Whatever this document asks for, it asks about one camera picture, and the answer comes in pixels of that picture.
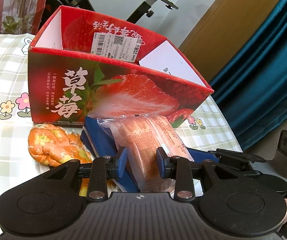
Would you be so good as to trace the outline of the pink packaged tissue pack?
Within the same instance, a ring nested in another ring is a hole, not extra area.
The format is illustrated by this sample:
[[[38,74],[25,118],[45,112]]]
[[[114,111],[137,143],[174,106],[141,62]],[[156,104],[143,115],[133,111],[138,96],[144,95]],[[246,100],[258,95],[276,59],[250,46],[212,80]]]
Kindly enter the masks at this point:
[[[166,117],[160,115],[98,118],[99,126],[110,135],[116,146],[125,147],[128,171],[141,192],[173,192],[175,181],[160,177],[156,150],[167,156],[180,156],[193,161],[187,147]]]

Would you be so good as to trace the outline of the orange floral soft cloth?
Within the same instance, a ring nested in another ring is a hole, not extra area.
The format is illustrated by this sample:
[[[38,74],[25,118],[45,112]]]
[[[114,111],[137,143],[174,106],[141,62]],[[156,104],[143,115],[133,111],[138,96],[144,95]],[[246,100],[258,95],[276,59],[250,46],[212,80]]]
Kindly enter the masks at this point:
[[[52,124],[38,124],[30,130],[28,151],[35,161],[52,167],[72,159],[77,159],[82,164],[94,160],[78,133]]]

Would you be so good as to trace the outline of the teal blue curtain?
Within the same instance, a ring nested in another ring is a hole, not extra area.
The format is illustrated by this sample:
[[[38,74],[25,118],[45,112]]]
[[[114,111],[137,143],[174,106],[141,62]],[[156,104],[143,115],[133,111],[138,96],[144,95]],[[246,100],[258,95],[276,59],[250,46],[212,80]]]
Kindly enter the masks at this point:
[[[243,150],[286,120],[287,0],[279,0],[210,85]]]

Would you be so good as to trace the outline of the checked plaid tablecloth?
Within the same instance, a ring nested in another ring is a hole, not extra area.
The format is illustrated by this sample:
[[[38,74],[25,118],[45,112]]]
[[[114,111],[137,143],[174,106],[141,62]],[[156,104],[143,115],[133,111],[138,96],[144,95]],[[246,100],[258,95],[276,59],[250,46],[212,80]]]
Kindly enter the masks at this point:
[[[28,153],[30,117],[18,116],[16,100],[28,93],[27,53],[31,34],[0,34],[0,195],[47,170]],[[211,97],[179,128],[177,134],[189,148],[240,151],[235,135]]]

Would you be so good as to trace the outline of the red strawberry cardboard box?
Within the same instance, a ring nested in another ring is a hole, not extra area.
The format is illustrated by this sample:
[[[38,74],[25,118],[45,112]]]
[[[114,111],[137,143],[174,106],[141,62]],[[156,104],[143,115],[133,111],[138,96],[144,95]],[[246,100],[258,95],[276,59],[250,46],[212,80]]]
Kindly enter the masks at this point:
[[[165,116],[180,126],[213,89],[172,42],[139,25],[61,6],[28,48],[32,120]]]

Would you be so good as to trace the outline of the wooden door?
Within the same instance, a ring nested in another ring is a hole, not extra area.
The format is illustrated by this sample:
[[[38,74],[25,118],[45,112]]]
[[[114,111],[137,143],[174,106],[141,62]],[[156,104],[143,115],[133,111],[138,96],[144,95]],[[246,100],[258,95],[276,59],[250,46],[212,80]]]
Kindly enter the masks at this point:
[[[279,0],[215,0],[179,49],[206,81],[232,59]]]

